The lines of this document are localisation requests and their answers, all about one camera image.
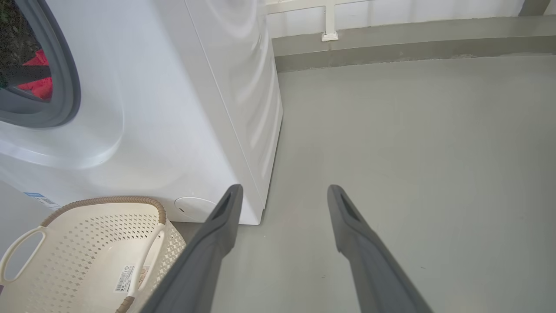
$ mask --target barcode label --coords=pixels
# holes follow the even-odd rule
[[[40,193],[25,192],[24,194],[28,195],[31,198],[34,198],[35,200],[39,201],[40,203],[44,204],[45,206],[49,207],[50,209],[59,209],[59,208],[61,208],[54,201],[48,199],[47,197],[41,195]]]
[[[128,292],[131,285],[131,274],[135,266],[124,266],[114,292]]]
[[[148,268],[149,266],[143,266],[143,269],[141,270],[141,275],[139,276],[139,286],[143,283],[143,280],[145,280],[145,277],[147,276]],[[118,283],[116,284],[116,288],[114,288],[114,292],[125,292],[125,293],[129,292],[131,286],[131,277],[133,275],[134,269],[135,266],[133,265],[127,265],[123,267],[120,277],[118,278]]]

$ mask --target white railing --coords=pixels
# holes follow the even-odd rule
[[[301,9],[325,7],[326,26],[322,33],[322,41],[338,40],[335,25],[335,7],[337,4],[363,2],[368,0],[267,0],[266,13],[274,14]]]

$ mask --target basket rim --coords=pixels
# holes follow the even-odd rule
[[[75,201],[65,206],[57,209],[52,214],[50,214],[41,224],[42,227],[47,227],[50,223],[52,223],[57,217],[62,215],[63,213],[79,208],[79,207],[86,207],[86,206],[93,206],[95,204],[108,204],[108,203],[141,203],[141,204],[150,204],[154,206],[158,210],[158,222],[160,224],[166,224],[166,210],[162,206],[162,204],[153,198],[150,197],[142,197],[138,195],[128,195],[128,196],[115,196],[115,197],[102,197],[102,198],[92,198],[86,200]]]

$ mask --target gray floor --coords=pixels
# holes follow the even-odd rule
[[[279,80],[284,120],[263,223],[240,227],[213,312],[359,312],[327,211],[333,183],[435,312],[554,311],[556,57]]]

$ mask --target white plastic basket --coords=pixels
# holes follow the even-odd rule
[[[19,274],[8,281],[11,255],[35,233],[41,233],[42,240]],[[185,241],[166,220],[164,207],[152,198],[70,203],[22,235],[2,257],[0,310],[137,312],[184,248]]]

